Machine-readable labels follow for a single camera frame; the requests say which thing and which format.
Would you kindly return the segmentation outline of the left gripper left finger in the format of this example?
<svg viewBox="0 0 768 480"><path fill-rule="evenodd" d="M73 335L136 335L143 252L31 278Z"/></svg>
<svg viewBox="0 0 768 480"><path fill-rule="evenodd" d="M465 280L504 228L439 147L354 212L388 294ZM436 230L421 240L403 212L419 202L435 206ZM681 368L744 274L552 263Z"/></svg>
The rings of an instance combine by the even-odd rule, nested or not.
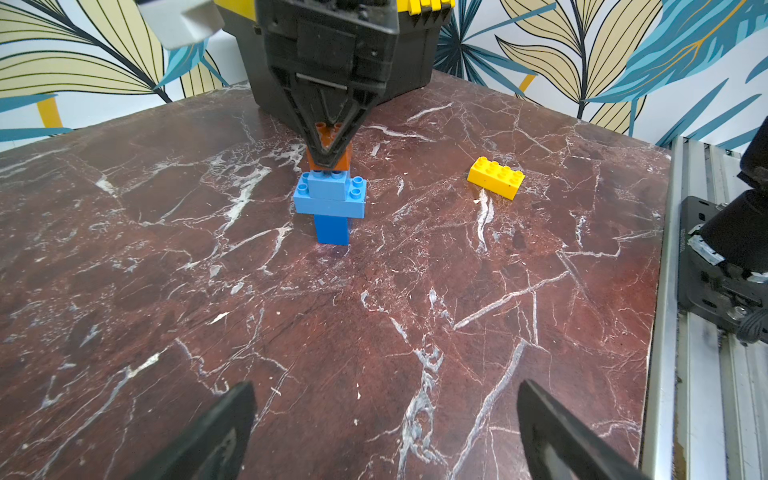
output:
<svg viewBox="0 0 768 480"><path fill-rule="evenodd" d="M131 479L235 479L243 465L257 404L253 384L240 382Z"/></svg>

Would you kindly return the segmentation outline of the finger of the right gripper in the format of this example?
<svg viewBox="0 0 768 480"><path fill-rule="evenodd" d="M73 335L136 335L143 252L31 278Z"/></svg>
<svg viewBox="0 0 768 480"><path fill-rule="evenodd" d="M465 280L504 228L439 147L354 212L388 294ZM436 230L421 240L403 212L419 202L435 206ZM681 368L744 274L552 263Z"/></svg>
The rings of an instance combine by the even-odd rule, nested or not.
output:
<svg viewBox="0 0 768 480"><path fill-rule="evenodd" d="M288 101L289 111L297 123L299 133L307 143L314 163L318 168L327 168L323 134L317 127L318 123L321 123L322 127L325 127L326 123L318 119L313 111L314 102L319 99L317 87L287 69L272 66L270 71Z"/></svg>
<svg viewBox="0 0 768 480"><path fill-rule="evenodd" d="M352 84L347 89L323 88L323 145L327 168L336 169L363 121L381 100L383 83Z"/></svg>

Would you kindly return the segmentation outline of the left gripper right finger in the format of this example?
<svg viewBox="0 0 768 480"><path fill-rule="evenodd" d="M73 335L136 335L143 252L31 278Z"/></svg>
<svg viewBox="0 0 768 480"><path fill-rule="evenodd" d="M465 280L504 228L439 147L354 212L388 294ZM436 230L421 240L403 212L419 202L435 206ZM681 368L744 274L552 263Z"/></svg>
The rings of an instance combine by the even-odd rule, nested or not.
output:
<svg viewBox="0 0 768 480"><path fill-rule="evenodd" d="M519 385L517 414L533 479L646 477L532 380Z"/></svg>

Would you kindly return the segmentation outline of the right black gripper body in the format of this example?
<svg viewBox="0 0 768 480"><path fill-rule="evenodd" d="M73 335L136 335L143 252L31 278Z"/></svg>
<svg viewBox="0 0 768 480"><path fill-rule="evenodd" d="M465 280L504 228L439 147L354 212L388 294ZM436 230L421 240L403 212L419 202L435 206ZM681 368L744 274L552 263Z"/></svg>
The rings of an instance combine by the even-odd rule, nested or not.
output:
<svg viewBox="0 0 768 480"><path fill-rule="evenodd" d="M399 35L395 1L257 1L266 64L321 86L390 80Z"/></svg>

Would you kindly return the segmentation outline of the long light blue lego brick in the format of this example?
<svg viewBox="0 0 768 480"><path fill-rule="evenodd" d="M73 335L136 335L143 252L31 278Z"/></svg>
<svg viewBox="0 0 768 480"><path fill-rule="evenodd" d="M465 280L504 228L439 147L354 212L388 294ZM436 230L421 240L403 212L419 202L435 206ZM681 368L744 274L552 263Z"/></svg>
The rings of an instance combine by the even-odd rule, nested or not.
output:
<svg viewBox="0 0 768 480"><path fill-rule="evenodd" d="M304 172L293 194L299 214L363 219L367 181L349 171Z"/></svg>

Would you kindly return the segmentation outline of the dark blue lego brick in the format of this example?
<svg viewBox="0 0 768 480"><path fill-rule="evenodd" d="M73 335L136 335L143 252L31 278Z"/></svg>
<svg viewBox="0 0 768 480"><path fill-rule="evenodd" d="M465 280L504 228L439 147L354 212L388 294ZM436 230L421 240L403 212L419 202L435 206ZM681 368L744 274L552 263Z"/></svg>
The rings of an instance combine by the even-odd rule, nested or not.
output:
<svg viewBox="0 0 768 480"><path fill-rule="evenodd" d="M349 219L346 217L315 215L314 224L320 244L348 246Z"/></svg>

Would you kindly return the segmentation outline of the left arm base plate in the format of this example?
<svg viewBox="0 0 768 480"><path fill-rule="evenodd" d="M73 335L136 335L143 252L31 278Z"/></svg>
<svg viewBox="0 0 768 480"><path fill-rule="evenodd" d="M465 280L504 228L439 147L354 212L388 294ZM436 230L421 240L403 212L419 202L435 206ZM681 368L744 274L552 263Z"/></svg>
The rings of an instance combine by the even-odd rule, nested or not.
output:
<svg viewBox="0 0 768 480"><path fill-rule="evenodd" d="M724 207L695 196L680 212L678 304L736 336L767 341L767 195Z"/></svg>

